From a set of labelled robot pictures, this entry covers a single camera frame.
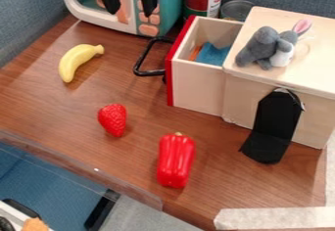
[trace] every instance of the toy microwave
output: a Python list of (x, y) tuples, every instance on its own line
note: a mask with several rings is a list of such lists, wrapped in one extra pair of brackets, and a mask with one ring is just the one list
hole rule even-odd
[(88, 23), (144, 36), (165, 35), (181, 14), (182, 0), (65, 0)]

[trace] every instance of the wooden tabletop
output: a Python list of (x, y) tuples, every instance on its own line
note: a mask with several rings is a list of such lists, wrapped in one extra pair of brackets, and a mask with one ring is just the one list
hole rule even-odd
[[(102, 44), (106, 53), (81, 67), (66, 85), (58, 63), (81, 43)], [(152, 206), (157, 198), (148, 196), (157, 196), (165, 212), (206, 230), (214, 229), (221, 208), (324, 205), (324, 152), (293, 144), (279, 164), (248, 159), (238, 150), (249, 130), (220, 117), (168, 107), (161, 77), (132, 73), (147, 43), (68, 16), (0, 70), (0, 140)], [(146, 69), (161, 67), (168, 48), (156, 46)], [(98, 110), (111, 103), (128, 110), (122, 138), (106, 134), (97, 121)], [(159, 139), (176, 131), (197, 144), (184, 190), (156, 180)], [(103, 172), (94, 173), (92, 167)]]

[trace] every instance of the blue object in box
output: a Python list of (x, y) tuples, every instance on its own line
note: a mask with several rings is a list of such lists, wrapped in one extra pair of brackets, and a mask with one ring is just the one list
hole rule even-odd
[(230, 49), (231, 46), (217, 49), (212, 43), (206, 42), (199, 52), (196, 62), (221, 67)]

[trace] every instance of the open drawer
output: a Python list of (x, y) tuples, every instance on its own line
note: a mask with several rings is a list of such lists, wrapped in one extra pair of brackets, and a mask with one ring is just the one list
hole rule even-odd
[(225, 84), (222, 66), (189, 59), (194, 49), (206, 42), (216, 48), (231, 46), (242, 25), (205, 17), (188, 19), (166, 59), (167, 102), (170, 106), (221, 116)]

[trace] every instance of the bunny ear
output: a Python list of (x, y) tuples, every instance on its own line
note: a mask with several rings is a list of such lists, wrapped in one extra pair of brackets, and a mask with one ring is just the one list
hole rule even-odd
[(297, 32), (298, 36), (301, 36), (305, 32), (307, 32), (310, 28), (311, 28), (310, 20), (300, 20), (293, 27), (293, 31)]

